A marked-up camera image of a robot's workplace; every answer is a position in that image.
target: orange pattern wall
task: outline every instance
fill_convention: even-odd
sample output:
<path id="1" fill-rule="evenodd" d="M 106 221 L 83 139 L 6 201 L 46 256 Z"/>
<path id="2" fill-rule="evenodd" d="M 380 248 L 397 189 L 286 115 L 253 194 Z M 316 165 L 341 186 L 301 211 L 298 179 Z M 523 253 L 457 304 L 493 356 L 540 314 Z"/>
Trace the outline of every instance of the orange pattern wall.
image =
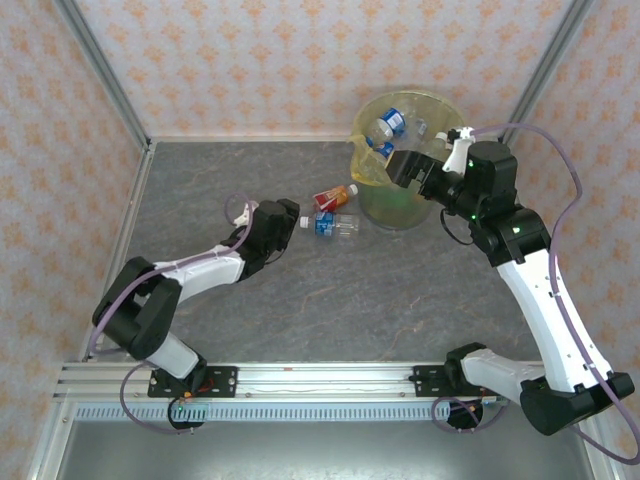
<path id="1" fill-rule="evenodd" d="M 51 0 L 0 2 L 0 477 L 23 479 L 140 155 Z"/>
<path id="2" fill-rule="evenodd" d="M 503 122 L 570 3 L 79 0 L 151 136 L 346 136 L 409 86 Z"/>
<path id="3" fill-rule="evenodd" d="M 582 318 L 616 370 L 640 386 L 640 10 L 600 0 L 529 119 L 558 138 L 584 184 L 564 228 L 560 265 Z M 555 221 L 575 190 L 542 138 L 522 134 L 522 201 Z M 640 395 L 627 401 L 640 416 Z M 635 445 L 627 429 L 617 443 Z"/>

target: white bracket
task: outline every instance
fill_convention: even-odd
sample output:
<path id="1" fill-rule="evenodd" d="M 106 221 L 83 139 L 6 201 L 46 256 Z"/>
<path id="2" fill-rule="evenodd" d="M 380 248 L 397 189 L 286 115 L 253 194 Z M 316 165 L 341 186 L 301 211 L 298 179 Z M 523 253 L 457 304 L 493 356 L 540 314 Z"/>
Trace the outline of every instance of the white bracket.
<path id="1" fill-rule="evenodd" d="M 464 176 L 467 168 L 469 147 L 476 142 L 476 137 L 471 135 L 471 132 L 473 132 L 472 127 L 462 127 L 456 130 L 460 133 L 460 138 L 454 140 L 451 155 L 449 155 L 442 170 L 445 172 L 456 172 Z"/>

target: metal base plate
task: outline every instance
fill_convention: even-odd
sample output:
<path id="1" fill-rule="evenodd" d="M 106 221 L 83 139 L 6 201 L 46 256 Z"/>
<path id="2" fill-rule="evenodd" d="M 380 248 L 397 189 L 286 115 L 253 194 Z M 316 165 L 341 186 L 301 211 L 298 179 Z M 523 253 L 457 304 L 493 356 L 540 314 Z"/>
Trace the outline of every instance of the metal base plate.
<path id="1" fill-rule="evenodd" d="M 444 365 L 416 365 L 409 380 L 415 384 L 416 397 L 495 397 L 498 394 L 474 385 L 453 388 Z"/>
<path id="2" fill-rule="evenodd" d="M 238 367 L 207 366 L 202 385 L 205 391 L 198 392 L 198 398 L 233 398 L 236 396 Z M 150 398 L 177 398 L 186 393 L 182 383 L 164 370 L 153 370 L 149 380 L 147 395 Z"/>

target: bottle inside bin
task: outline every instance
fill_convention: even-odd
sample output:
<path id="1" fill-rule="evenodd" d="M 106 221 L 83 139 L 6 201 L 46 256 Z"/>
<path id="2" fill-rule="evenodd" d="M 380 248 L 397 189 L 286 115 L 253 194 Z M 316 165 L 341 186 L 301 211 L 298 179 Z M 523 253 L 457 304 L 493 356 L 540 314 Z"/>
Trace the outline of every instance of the bottle inside bin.
<path id="1" fill-rule="evenodd" d="M 415 107 L 408 99 L 399 100 L 396 105 L 369 124 L 364 132 L 367 144 L 373 148 L 391 140 L 404 132 L 407 122 L 415 115 Z"/>
<path id="2" fill-rule="evenodd" d="M 427 133 L 427 122 L 421 118 L 409 120 L 405 131 L 396 142 L 396 150 L 410 150 L 419 152 L 422 150 L 424 137 Z"/>

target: yellow plastic bin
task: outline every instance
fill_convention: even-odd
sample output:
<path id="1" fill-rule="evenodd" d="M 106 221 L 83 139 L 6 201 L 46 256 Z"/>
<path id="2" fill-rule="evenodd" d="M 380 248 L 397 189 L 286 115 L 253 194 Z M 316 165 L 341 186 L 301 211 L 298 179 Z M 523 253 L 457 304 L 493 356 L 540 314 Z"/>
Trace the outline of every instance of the yellow plastic bin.
<path id="1" fill-rule="evenodd" d="M 426 91 L 387 93 L 373 99 L 358 112 L 349 141 L 355 145 L 351 176 L 358 182 L 360 207 L 375 224 L 393 230 L 412 228 L 422 223 L 428 217 L 433 202 L 391 183 L 384 169 L 385 163 L 373 155 L 365 141 L 364 131 L 371 122 L 407 96 L 415 106 L 416 118 L 422 118 L 428 125 L 426 140 L 438 132 L 465 125 L 462 114 L 451 102 Z"/>

